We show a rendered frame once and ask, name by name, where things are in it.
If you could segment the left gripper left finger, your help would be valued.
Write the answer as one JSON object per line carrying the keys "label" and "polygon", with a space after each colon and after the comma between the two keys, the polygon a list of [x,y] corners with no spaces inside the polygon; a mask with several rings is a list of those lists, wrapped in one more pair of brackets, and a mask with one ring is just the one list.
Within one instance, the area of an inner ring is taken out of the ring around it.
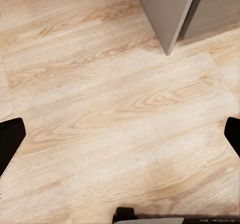
{"label": "left gripper left finger", "polygon": [[0,177],[26,136],[21,117],[0,123]]}

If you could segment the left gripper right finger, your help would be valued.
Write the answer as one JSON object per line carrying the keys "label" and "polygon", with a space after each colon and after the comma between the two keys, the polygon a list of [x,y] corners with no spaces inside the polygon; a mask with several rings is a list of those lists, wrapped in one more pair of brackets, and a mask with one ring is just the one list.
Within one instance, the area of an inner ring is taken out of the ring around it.
{"label": "left gripper right finger", "polygon": [[228,117],[224,135],[240,157],[240,119]]}

